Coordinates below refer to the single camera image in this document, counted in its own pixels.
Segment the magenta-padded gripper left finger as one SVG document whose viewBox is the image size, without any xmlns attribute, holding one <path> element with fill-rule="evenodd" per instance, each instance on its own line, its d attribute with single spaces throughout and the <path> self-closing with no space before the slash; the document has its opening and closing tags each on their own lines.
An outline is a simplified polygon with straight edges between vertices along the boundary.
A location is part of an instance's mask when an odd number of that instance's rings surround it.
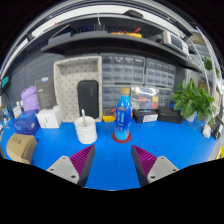
<svg viewBox="0 0 224 224">
<path fill-rule="evenodd" d="M 95 154 L 95 146 L 90 145 L 70 157 L 61 156 L 47 171 L 79 186 L 85 186 Z"/>
</svg>

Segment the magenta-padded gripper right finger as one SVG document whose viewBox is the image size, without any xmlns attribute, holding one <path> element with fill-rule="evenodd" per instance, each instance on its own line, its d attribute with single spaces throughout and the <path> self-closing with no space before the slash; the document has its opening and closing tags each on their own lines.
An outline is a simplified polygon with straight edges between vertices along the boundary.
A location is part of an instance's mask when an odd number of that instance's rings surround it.
<svg viewBox="0 0 224 224">
<path fill-rule="evenodd" d="M 141 186 L 155 182 L 178 171 L 178 168 L 165 156 L 156 157 L 136 145 L 132 146 L 131 155 Z"/>
</svg>

